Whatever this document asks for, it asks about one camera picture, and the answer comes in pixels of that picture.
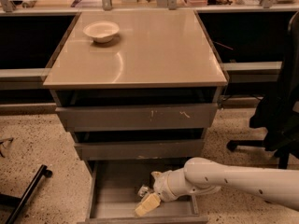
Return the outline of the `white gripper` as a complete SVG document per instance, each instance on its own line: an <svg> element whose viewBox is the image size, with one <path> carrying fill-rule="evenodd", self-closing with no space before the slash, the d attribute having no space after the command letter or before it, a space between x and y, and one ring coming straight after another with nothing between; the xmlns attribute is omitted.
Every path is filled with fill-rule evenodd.
<svg viewBox="0 0 299 224"><path fill-rule="evenodd" d="M155 193L146 194L135 208L135 214L142 217L156 209L161 200L172 202L181 196L189 194L191 184L186 180L184 171L177 169L166 172L151 172L154 178L153 189Z"/></svg>

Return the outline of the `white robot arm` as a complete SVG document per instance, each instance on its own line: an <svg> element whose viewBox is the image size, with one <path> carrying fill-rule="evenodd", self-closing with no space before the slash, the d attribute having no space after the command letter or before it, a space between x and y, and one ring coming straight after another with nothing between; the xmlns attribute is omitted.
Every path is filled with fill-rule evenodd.
<svg viewBox="0 0 299 224"><path fill-rule="evenodd" d="M299 171L220 164L205 158L192 158L177 170L153 171L153 190L135 208L142 217L162 202L181 196L213 194L222 187L244 191L271 203L299 210Z"/></svg>

